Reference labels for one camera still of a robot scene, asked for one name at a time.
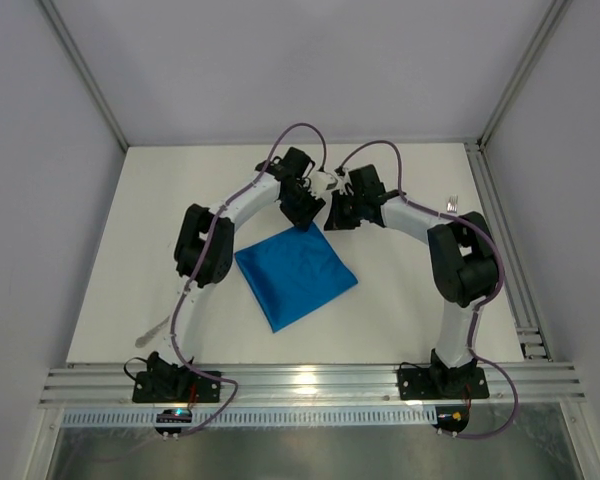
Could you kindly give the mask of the blue cloth napkin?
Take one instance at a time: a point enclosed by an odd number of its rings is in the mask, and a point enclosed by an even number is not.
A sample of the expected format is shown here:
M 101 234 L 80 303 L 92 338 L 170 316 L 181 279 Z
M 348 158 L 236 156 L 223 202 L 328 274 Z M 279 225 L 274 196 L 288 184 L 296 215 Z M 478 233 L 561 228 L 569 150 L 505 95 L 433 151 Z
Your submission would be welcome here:
M 316 224 L 287 229 L 234 258 L 274 333 L 358 284 Z

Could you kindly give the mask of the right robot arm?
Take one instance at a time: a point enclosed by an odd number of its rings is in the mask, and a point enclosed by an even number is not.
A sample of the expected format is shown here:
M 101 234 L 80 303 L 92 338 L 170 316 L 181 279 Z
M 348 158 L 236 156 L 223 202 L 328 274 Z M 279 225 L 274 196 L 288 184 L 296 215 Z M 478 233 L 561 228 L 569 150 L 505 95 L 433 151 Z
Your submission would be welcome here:
M 399 190 L 387 190 L 372 165 L 353 170 L 339 167 L 335 178 L 326 230 L 354 230 L 367 221 L 422 242 L 444 300 L 441 330 L 429 364 L 403 362 L 398 367 L 401 399 L 487 398 L 474 343 L 482 305 L 502 286 L 502 269 L 484 217 L 475 211 L 460 217 L 439 213 Z

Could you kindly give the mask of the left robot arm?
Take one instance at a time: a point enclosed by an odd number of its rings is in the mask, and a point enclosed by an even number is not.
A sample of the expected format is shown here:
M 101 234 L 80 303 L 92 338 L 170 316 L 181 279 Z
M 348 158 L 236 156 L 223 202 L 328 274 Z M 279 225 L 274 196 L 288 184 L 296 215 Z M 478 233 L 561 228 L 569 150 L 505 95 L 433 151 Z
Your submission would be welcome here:
M 277 157 L 270 151 L 255 167 L 255 176 L 228 198 L 210 206 L 193 204 L 185 211 L 176 240 L 176 272 L 184 280 L 173 313 L 165 322 L 168 360 L 154 351 L 144 370 L 134 376 L 134 400 L 183 402 L 193 392 L 218 389 L 222 384 L 238 390 L 238 383 L 216 371 L 194 365 L 185 351 L 185 336 L 192 317 L 205 306 L 213 288 L 228 275 L 234 260 L 235 234 L 265 207 L 277 203 L 293 227 L 305 232 L 325 206 L 320 182 L 327 181 L 323 165 L 296 147 Z

